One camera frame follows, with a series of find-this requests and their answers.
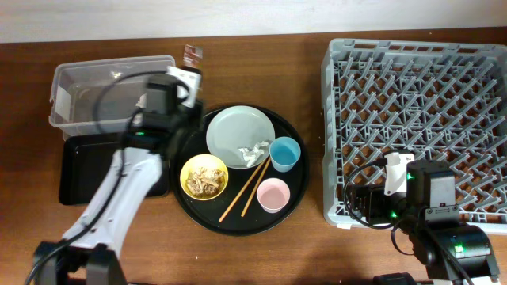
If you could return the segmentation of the small white tissue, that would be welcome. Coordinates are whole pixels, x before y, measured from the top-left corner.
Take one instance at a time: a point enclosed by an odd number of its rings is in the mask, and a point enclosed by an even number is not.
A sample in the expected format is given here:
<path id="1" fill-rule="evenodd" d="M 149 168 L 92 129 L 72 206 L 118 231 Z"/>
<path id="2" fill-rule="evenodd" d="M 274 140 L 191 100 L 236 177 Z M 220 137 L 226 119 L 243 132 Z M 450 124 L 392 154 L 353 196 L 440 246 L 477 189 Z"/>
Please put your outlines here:
<path id="1" fill-rule="evenodd" d="M 246 163 L 246 167 L 253 166 L 261 157 L 268 153 L 271 142 L 269 140 L 257 142 L 252 148 L 240 147 L 238 150 Z"/>

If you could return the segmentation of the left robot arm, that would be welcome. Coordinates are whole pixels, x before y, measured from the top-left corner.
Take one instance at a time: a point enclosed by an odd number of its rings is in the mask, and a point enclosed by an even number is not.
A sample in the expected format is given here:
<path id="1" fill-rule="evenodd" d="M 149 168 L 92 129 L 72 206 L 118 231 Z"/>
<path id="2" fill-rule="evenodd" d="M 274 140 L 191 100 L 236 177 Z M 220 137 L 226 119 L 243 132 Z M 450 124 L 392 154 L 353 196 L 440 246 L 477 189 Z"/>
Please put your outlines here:
<path id="1" fill-rule="evenodd" d="M 199 128 L 204 115 L 197 98 L 200 69 L 169 66 L 145 76 L 145 103 L 120 134 L 104 180 L 60 241 L 39 244 L 27 284 L 76 284 L 69 275 L 80 268 L 86 270 L 83 284 L 127 282 L 120 252 L 128 229 L 182 137 Z"/>

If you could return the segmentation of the pink plastic cup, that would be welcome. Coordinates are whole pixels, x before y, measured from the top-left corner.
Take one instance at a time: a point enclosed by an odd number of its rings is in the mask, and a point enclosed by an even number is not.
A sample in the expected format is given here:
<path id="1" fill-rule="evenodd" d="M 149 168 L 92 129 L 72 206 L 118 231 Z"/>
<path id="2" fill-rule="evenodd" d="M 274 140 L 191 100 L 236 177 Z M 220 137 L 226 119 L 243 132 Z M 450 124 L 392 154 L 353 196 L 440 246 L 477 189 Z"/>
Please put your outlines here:
<path id="1" fill-rule="evenodd" d="M 269 178 L 257 188 L 257 201 L 268 213 L 274 214 L 284 208 L 290 200 L 291 192 L 288 185 L 278 178 Z"/>

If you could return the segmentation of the blue plastic cup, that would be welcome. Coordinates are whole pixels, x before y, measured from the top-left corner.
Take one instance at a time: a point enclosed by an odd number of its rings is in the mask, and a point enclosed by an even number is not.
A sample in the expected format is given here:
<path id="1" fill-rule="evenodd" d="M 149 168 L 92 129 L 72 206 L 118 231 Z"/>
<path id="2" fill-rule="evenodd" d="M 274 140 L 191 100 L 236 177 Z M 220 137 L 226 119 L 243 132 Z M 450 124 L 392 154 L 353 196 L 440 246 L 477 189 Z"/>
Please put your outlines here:
<path id="1" fill-rule="evenodd" d="M 271 163 L 276 171 L 290 171 L 301 156 L 300 145 L 291 137 L 283 136 L 275 139 L 269 148 Z"/>

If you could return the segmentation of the grey round plate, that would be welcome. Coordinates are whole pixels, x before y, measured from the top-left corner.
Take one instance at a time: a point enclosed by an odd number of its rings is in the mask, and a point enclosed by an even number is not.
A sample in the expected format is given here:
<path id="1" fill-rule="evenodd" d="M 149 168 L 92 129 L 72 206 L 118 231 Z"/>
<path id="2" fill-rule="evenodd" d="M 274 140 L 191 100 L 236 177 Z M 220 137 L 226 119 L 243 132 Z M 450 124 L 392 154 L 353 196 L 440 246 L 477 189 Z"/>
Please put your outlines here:
<path id="1" fill-rule="evenodd" d="M 272 121 L 257 108 L 237 105 L 225 108 L 213 117 L 206 131 L 209 152 L 232 169 L 248 169 L 260 164 L 269 155 L 261 157 L 253 166 L 246 163 L 239 152 L 240 147 L 252 148 L 260 141 L 275 139 Z"/>

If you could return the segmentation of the wooden chopstick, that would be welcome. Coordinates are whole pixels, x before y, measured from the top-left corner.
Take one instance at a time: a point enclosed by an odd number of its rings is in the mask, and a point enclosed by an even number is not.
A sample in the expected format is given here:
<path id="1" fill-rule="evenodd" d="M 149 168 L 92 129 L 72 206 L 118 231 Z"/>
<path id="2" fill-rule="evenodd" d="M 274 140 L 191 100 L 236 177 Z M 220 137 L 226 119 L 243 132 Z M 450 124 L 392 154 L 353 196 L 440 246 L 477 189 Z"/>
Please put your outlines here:
<path id="1" fill-rule="evenodd" d="M 265 173 L 266 173 L 266 171 L 267 171 L 267 169 L 268 169 L 268 167 L 270 165 L 270 162 L 271 162 L 270 158 L 267 158 L 266 162 L 264 164 L 264 168 L 262 169 L 261 174 L 260 174 L 259 178 L 257 179 L 257 182 L 254 185 L 252 192 L 250 193 L 249 199 L 247 200 L 246 205 L 244 206 L 244 208 L 242 210 L 242 213 L 241 213 L 241 217 L 242 218 L 245 217 L 246 212 L 248 211 L 248 209 L 250 207 L 250 204 L 252 203 L 252 200 L 253 200 L 254 196 L 256 195 L 256 193 L 257 193 L 257 189 L 258 189 L 260 183 L 262 182 L 262 179 L 265 176 Z"/>
<path id="2" fill-rule="evenodd" d="M 261 168 L 264 166 L 264 164 L 267 162 L 267 158 L 253 171 L 253 173 L 250 175 L 249 179 L 246 181 L 246 183 L 242 186 L 238 194 L 233 198 L 231 203 L 228 205 L 227 209 L 222 213 L 222 215 L 219 218 L 219 222 L 222 222 L 226 216 L 229 214 L 233 206 L 238 202 L 239 198 L 243 194 L 243 192 L 248 188 L 251 181 L 257 176 L 257 173 L 261 170 Z"/>

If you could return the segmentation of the gold foil wrapper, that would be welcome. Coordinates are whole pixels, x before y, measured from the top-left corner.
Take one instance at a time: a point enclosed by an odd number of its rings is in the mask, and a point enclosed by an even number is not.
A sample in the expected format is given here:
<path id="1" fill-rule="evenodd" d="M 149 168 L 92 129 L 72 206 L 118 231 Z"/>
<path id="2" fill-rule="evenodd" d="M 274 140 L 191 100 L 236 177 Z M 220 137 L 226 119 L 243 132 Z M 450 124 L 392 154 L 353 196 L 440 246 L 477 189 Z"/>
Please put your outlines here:
<path id="1" fill-rule="evenodd" d="M 203 59 L 203 50 L 200 47 L 194 47 L 186 44 L 183 52 L 183 65 L 194 69 L 200 69 L 200 63 Z"/>

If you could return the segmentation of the yellow bowl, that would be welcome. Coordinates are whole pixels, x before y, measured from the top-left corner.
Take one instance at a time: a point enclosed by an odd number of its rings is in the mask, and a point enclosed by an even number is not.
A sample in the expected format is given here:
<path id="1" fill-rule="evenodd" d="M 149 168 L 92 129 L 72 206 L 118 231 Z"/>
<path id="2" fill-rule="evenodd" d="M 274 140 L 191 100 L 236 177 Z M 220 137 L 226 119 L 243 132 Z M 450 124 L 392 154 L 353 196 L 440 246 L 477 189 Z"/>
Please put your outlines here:
<path id="1" fill-rule="evenodd" d="M 204 199 L 197 198 L 197 197 L 194 197 L 187 189 L 185 182 L 187 181 L 187 179 L 189 177 L 189 173 L 191 171 L 196 171 L 201 167 L 207 168 L 207 169 L 220 169 L 225 172 L 225 181 L 223 183 L 223 187 L 222 187 L 221 191 L 216 196 L 213 196 L 210 198 L 204 198 Z M 180 171 L 180 184 L 181 184 L 181 187 L 182 187 L 184 193 L 186 193 L 190 198 L 193 198 L 195 200 L 200 200 L 200 201 L 213 200 L 214 198 L 218 197 L 227 187 L 228 179 L 229 179 L 229 175 L 228 175 L 228 169 L 227 169 L 226 165 L 219 158 L 217 158 L 216 156 L 211 155 L 211 154 L 199 154 L 199 155 L 196 155 L 196 156 L 190 158 L 183 165 L 183 168 Z"/>

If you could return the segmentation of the peanut shells and rice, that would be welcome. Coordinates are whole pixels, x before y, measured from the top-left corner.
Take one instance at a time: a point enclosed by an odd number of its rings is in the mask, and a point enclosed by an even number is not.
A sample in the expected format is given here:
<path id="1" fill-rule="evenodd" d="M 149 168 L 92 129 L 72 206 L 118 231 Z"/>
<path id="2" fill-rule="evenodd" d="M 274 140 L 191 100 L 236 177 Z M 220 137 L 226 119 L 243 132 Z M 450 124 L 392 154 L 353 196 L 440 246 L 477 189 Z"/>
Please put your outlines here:
<path id="1" fill-rule="evenodd" d="M 189 173 L 185 185 L 194 197 L 204 199 L 216 196 L 221 191 L 224 181 L 224 171 L 201 167 Z"/>

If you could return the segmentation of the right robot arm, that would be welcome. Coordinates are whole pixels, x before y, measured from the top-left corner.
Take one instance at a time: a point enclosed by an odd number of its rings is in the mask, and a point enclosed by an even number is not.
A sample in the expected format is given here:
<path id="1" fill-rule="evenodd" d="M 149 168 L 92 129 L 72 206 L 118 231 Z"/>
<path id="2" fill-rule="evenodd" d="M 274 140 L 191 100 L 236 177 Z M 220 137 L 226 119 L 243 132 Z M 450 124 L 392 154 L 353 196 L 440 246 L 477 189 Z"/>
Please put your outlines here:
<path id="1" fill-rule="evenodd" d="M 444 161 L 417 160 L 389 151 L 364 164 L 386 172 L 383 184 L 354 185 L 360 169 L 345 180 L 342 199 L 349 216 L 374 230 L 398 231 L 411 255 L 435 284 L 498 284 L 500 269 L 490 239 L 460 219 L 455 176 Z"/>

